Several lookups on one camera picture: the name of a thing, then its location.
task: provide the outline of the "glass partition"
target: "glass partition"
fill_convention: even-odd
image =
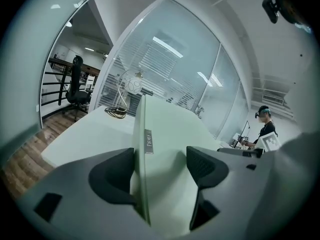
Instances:
[[[235,101],[240,79],[237,71],[221,46],[208,85],[198,109],[199,117],[214,138],[221,132]]]
[[[249,109],[244,88],[240,83],[229,116],[217,139],[231,144],[233,141],[233,136],[236,133],[241,135],[242,131],[244,130],[248,112]]]
[[[95,107],[119,105],[118,79],[131,70],[126,74],[142,72],[142,89],[125,93],[128,115],[135,116],[142,94],[195,111],[219,45],[214,34],[190,11],[173,0],[164,0],[139,20],[121,44]]]

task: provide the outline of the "white desk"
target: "white desk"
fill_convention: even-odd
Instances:
[[[42,153],[43,159],[58,167],[104,152],[132,147],[135,118],[117,119],[105,112],[105,106],[85,115],[66,129]]]
[[[220,142],[193,112],[153,96],[142,96],[141,100],[142,113],[136,115],[140,124],[134,129],[135,134],[140,132],[140,139],[133,146],[138,147],[140,163],[144,163],[140,170],[146,185],[141,191],[147,200],[144,209],[159,235],[186,235],[198,192],[186,164],[187,146],[217,150]],[[144,129],[152,131],[153,154],[144,152]]]

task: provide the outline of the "office chair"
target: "office chair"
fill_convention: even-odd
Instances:
[[[81,105],[84,105],[91,100],[91,92],[80,91],[80,74],[81,74],[81,66],[83,64],[83,59],[76,55],[72,62],[71,69],[71,82],[69,86],[69,90],[66,92],[65,97],[72,106],[66,107],[62,113],[64,114],[67,110],[75,110],[74,121],[77,121],[77,112],[82,111],[84,113],[88,113],[86,109],[82,109]]]

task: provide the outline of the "light fixture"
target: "light fixture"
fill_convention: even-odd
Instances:
[[[210,86],[210,87],[213,87],[213,85],[208,81],[208,79],[206,78],[206,76],[204,74],[202,74],[201,72],[198,72],[198,75],[200,77],[203,78],[203,80]]]
[[[65,26],[70,28],[70,27],[72,27],[72,23],[73,23],[73,20],[70,19],[70,20],[65,24]]]
[[[61,8],[59,4],[53,4],[50,7],[50,9],[59,9],[59,8]]]
[[[168,49],[170,52],[172,52],[174,55],[178,56],[179,58],[183,57],[183,55],[180,52],[178,52],[176,49],[173,49],[169,44],[165,43],[164,41],[160,40],[159,38],[156,38],[154,36],[152,40],[155,41],[156,43],[158,43],[159,45],[161,45],[162,47]]]
[[[73,6],[74,6],[74,8],[79,8],[83,3],[84,3],[84,1],[81,0],[81,1],[78,2],[78,3],[74,3]]]

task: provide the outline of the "railing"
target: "railing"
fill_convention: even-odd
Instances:
[[[57,99],[53,99],[50,101],[46,101],[41,103],[41,106],[50,104],[50,103],[54,103],[54,102],[58,102],[58,105],[61,106],[61,101],[65,100],[66,97],[62,97],[63,93],[66,93],[68,90],[64,89],[65,84],[69,84],[69,83],[65,83],[66,81],[66,77],[71,77],[70,74],[67,74],[68,72],[68,68],[65,67],[63,70],[63,73],[57,73],[57,72],[45,72],[46,75],[56,75],[56,76],[62,76],[62,80],[61,82],[44,82],[42,85],[43,86],[49,86],[49,85],[60,85],[60,90],[57,91],[50,91],[50,92],[45,92],[42,93],[41,96],[47,96],[47,95],[52,95],[52,94],[59,94],[59,97]]]

